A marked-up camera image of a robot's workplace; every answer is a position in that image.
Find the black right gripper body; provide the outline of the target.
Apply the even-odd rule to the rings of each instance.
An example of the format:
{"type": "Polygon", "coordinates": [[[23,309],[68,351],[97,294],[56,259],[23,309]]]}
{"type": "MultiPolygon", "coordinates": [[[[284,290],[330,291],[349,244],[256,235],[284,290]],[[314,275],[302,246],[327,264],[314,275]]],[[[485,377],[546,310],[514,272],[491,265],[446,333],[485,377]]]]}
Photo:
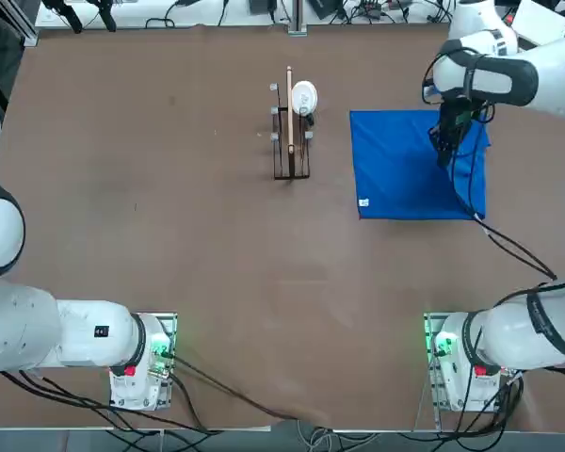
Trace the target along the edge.
{"type": "Polygon", "coordinates": [[[466,97],[444,98],[440,106],[440,128],[468,129],[472,121],[473,105],[466,97]]]}

